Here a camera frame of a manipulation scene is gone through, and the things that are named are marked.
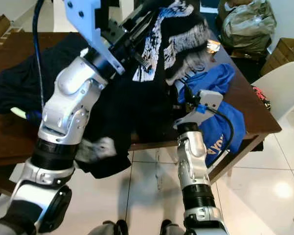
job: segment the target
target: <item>table leg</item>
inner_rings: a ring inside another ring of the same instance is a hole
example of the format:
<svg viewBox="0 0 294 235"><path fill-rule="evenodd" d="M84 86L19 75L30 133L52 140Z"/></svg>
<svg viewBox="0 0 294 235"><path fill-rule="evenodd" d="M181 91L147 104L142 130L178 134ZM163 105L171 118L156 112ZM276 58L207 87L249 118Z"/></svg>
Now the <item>table leg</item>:
<svg viewBox="0 0 294 235"><path fill-rule="evenodd" d="M11 196L15 188L15 183L10 181L8 178L4 178L0 175L0 193L7 196Z"/></svg>
<svg viewBox="0 0 294 235"><path fill-rule="evenodd" d="M226 172L231 170L247 153L254 149L261 141L263 141L266 136L267 134L261 134L251 140L244 140L238 153L228 153L209 173L211 184L216 182Z"/></svg>

